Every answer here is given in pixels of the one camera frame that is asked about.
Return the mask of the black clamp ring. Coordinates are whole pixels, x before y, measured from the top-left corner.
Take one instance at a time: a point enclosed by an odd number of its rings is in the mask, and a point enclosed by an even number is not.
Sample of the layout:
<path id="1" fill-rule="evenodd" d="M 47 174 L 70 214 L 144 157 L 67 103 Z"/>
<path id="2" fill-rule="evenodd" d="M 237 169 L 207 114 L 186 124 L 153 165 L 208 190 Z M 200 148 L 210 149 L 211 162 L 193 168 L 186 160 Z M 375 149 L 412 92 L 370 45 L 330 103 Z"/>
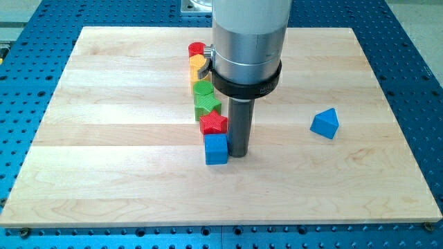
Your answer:
<path id="1" fill-rule="evenodd" d="M 238 84 L 224 79 L 210 64 L 212 73 L 212 83 L 215 89 L 230 98 L 240 100 L 254 100 L 270 94 L 278 85 L 282 70 L 282 61 L 278 65 L 276 72 L 268 79 L 255 84 Z"/>

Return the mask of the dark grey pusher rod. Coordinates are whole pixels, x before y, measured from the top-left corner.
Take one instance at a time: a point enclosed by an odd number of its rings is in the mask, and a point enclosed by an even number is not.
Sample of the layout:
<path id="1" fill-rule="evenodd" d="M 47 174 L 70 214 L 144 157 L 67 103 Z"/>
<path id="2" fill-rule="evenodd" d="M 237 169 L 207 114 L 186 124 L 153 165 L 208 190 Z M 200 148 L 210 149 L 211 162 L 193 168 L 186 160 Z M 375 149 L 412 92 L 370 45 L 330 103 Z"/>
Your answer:
<path id="1" fill-rule="evenodd" d="M 244 157 L 248 151 L 255 100 L 228 101 L 228 152 L 236 158 Z"/>

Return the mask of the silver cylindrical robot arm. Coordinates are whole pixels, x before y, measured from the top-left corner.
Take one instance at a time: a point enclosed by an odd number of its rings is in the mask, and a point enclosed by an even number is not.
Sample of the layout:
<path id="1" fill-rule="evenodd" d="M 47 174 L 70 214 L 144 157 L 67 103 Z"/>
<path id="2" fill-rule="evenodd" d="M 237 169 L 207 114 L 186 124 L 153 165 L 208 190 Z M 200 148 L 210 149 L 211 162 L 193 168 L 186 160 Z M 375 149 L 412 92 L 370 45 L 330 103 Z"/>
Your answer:
<path id="1" fill-rule="evenodd" d="M 228 97 L 228 153 L 247 154 L 255 100 L 270 94 L 282 70 L 291 0 L 212 2 L 212 44 L 204 48 L 205 69 Z"/>

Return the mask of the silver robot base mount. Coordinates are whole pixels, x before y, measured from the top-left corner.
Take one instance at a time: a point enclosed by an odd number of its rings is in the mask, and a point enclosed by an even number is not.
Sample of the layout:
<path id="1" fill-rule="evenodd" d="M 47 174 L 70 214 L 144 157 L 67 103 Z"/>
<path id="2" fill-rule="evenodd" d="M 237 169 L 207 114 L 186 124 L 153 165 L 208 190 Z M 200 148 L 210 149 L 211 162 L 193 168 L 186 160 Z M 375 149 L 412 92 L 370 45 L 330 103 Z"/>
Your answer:
<path id="1" fill-rule="evenodd" d="M 199 14 L 212 12 L 212 0 L 181 0 L 181 12 Z"/>

